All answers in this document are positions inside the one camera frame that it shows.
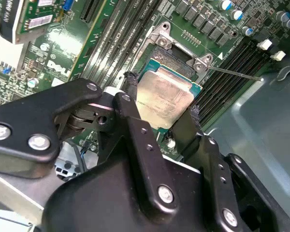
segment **thin metal rod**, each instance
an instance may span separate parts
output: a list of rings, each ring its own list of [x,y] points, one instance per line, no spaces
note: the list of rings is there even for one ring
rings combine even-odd
[[[220,69],[220,68],[216,68],[216,67],[212,67],[212,66],[207,66],[207,68],[215,70],[215,71],[218,71],[218,72],[222,72],[222,73],[228,73],[228,74],[240,76],[240,77],[247,78],[247,79],[252,79],[252,80],[256,80],[256,81],[264,81],[264,79],[260,78],[260,77],[249,76],[249,75],[245,75],[245,74],[242,74],[242,73],[239,73],[239,72],[238,73],[237,72],[233,72],[233,71],[226,70],[226,69]]]

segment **blue connector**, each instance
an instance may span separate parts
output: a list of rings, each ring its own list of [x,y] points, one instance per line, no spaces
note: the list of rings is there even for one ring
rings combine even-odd
[[[73,1],[74,0],[65,0],[63,7],[62,7],[64,9],[64,11],[69,11],[71,9]]]
[[[11,72],[11,68],[6,68],[6,69],[3,69],[2,73],[3,74],[9,74]]]

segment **black mounting arm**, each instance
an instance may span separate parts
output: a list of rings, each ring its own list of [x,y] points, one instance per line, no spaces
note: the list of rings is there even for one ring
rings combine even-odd
[[[163,158],[131,96],[85,79],[68,82],[0,106],[0,173],[43,177],[61,141],[92,129],[98,166],[52,194],[45,231],[290,231],[290,219],[244,161],[224,158],[211,137],[194,130],[191,115],[183,117],[172,128],[177,150],[201,172]],[[257,205],[239,197],[239,180]],[[250,223],[248,204],[273,216]]]

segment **wire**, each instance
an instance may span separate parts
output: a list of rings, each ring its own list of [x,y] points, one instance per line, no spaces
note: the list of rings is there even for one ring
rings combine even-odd
[[[67,142],[71,147],[73,147],[79,165],[79,169],[81,173],[84,173],[87,167],[84,167],[85,162],[84,159],[81,158],[77,145],[71,139],[67,139],[65,142]]]

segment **gray metal panel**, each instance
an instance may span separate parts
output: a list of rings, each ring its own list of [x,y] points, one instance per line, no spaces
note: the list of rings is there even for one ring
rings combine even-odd
[[[264,75],[206,131],[241,156],[290,217],[290,75]]]

